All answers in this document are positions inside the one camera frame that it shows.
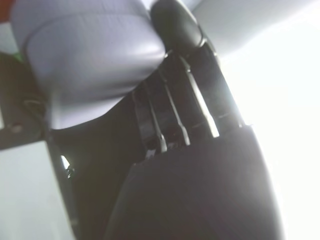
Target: bright light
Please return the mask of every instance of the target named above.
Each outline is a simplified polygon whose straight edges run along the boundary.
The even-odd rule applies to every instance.
[[[61,156],[61,160],[62,160],[62,164],[65,170],[67,170],[70,166],[70,163],[68,162],[68,160],[66,159],[65,156]]]
[[[221,60],[253,124],[287,240],[320,240],[320,2]]]

